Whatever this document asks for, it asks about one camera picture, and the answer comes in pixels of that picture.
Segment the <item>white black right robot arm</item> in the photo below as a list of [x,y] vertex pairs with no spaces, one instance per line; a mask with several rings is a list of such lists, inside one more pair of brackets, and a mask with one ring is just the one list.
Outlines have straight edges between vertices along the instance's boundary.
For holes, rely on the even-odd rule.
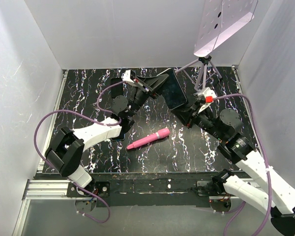
[[212,178],[211,183],[198,187],[201,194],[235,195],[270,217],[272,225],[284,236],[295,235],[295,189],[272,166],[266,166],[261,153],[240,134],[243,126],[239,115],[224,109],[215,118],[208,105],[192,106],[187,123],[203,128],[220,141],[222,155],[244,170],[259,186],[249,185],[226,169]]

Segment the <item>blue smartphone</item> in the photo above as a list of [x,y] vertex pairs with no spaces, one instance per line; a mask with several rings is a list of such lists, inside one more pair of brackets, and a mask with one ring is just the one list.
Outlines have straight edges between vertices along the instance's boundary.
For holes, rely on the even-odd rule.
[[124,139],[125,139],[124,133],[119,134],[117,137],[111,138],[112,141],[116,141],[116,142],[123,141]]

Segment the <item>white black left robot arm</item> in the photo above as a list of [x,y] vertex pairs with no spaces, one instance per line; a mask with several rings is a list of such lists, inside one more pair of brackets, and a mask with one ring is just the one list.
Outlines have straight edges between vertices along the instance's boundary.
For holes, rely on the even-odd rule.
[[110,86],[113,105],[110,110],[101,108],[108,117],[103,121],[91,119],[77,112],[71,114],[84,118],[92,124],[79,129],[61,128],[52,138],[43,159],[62,177],[68,178],[85,197],[91,196],[95,183],[90,174],[81,165],[82,154],[88,148],[102,141],[123,137],[132,127],[132,117],[139,111],[148,98],[157,98],[162,94],[169,75],[155,77],[136,77],[131,70],[123,78],[114,78]]

